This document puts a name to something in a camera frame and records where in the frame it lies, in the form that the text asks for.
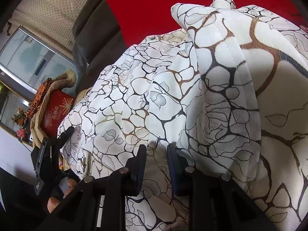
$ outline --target black clamp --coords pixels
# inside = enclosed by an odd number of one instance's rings
[[[125,231],[125,196],[138,196],[144,175],[146,147],[140,145],[135,157],[107,177],[84,178],[36,231],[59,228],[74,231]],[[101,227],[96,228],[101,196],[104,195]]]
[[[63,198],[63,192],[59,188],[59,183],[63,178],[70,177],[77,182],[80,181],[79,177],[71,169],[67,171],[59,169],[59,150],[69,140],[74,131],[74,127],[71,126],[59,138],[44,138],[40,150],[35,155],[36,185],[34,190],[43,201],[47,201],[50,196],[54,196],[59,200]]]
[[[188,165],[174,144],[168,145],[167,158],[174,194],[190,196],[189,231],[277,230],[230,175],[204,175]]]

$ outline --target metal screw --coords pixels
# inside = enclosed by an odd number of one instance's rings
[[[223,175],[221,176],[221,178],[222,178],[224,181],[230,181],[231,175],[230,175],[229,173],[223,174]]]
[[[126,174],[128,171],[129,171],[129,169],[126,168],[126,167],[122,167],[122,168],[120,168],[120,170],[119,170],[119,172],[120,172],[121,174]]]
[[[195,171],[195,169],[193,167],[186,167],[185,171],[188,173],[193,173]]]
[[[85,183],[89,183],[91,181],[93,181],[93,177],[92,176],[87,176],[86,178],[84,178],[84,182]]]

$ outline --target white wall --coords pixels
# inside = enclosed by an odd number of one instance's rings
[[[0,167],[17,178],[35,184],[31,152],[15,137],[0,128]]]

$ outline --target red box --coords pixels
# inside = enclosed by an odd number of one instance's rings
[[[42,130],[48,137],[57,137],[58,127],[70,112],[74,98],[61,90],[55,90],[50,98],[41,122]]]

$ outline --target human hand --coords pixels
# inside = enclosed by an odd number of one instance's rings
[[[76,187],[77,182],[74,179],[68,179],[67,184],[70,186],[70,188],[65,192],[63,198],[65,198],[70,192],[73,191],[73,189]],[[47,209],[49,213],[54,211],[54,209],[60,204],[61,201],[59,201],[57,198],[50,197],[47,203]]]

